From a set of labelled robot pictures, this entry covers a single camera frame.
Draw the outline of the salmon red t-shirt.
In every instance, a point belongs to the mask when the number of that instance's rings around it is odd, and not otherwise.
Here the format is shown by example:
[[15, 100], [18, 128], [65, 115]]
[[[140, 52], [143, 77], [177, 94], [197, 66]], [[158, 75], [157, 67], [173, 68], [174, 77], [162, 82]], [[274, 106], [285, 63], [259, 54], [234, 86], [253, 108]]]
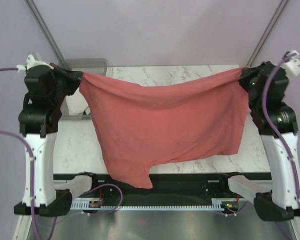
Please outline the salmon red t-shirt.
[[242, 68], [166, 86], [141, 86], [85, 72], [90, 108], [108, 174], [151, 189], [153, 166], [235, 155], [248, 114]]

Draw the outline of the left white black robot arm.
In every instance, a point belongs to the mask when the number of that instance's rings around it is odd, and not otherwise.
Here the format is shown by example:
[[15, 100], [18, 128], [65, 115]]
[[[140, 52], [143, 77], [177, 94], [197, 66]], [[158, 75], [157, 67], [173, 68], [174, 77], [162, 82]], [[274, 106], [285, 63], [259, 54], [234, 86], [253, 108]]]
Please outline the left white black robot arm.
[[14, 214], [60, 217], [68, 214], [73, 196], [69, 188], [56, 190], [53, 161], [61, 106], [78, 89], [83, 73], [70, 71], [54, 63], [26, 70], [28, 92], [18, 116], [19, 132], [28, 143], [26, 180], [23, 199]]

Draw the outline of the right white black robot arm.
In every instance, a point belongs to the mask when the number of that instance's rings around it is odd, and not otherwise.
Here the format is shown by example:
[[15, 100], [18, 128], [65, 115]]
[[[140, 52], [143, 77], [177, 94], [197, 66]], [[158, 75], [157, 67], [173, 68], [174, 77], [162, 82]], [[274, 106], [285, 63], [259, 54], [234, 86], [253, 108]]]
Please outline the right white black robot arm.
[[300, 60], [287, 56], [278, 65], [263, 62], [245, 68], [239, 78], [248, 93], [250, 115], [256, 125], [270, 167], [272, 188], [262, 187], [239, 173], [219, 184], [225, 197], [234, 193], [254, 205], [259, 218], [283, 222], [300, 217], [298, 124], [294, 110], [283, 101], [288, 75], [300, 73]]

